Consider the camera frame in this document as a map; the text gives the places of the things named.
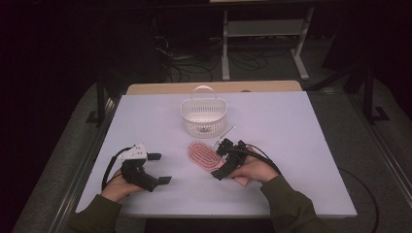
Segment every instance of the table surface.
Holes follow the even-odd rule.
[[[166,84],[174,89],[175,84]],[[148,87],[163,86],[147,84]],[[192,138],[183,126],[182,94],[122,96],[105,142],[96,159],[77,208],[83,210],[100,192],[103,174],[119,150],[143,143],[148,152],[160,152],[159,161],[148,161],[146,172],[154,177],[172,176],[168,185],[154,192],[140,192],[123,202],[121,212],[142,217],[268,217],[268,203],[260,184],[241,186],[232,179],[218,181],[189,160],[189,144],[212,145],[217,138]],[[326,144],[306,92],[226,92],[219,97],[228,104],[227,136],[265,151],[296,190],[312,199],[318,216],[345,217],[357,214]],[[121,163],[115,163],[112,174]]]

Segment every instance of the white basket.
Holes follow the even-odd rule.
[[[193,93],[199,89],[212,90],[215,98],[193,98]],[[185,100],[181,105],[186,130],[191,136],[202,139],[221,135],[224,130],[226,110],[226,102],[217,98],[215,90],[207,85],[195,88],[190,99]]]

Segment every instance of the hand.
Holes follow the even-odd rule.
[[[121,175],[121,171],[117,170],[100,195],[114,202],[120,202],[131,193],[142,190],[144,189],[133,183],[128,183]]]
[[[229,175],[230,178],[238,176],[247,177],[261,183],[266,183],[279,176],[279,174],[265,162],[248,155],[245,163]]]

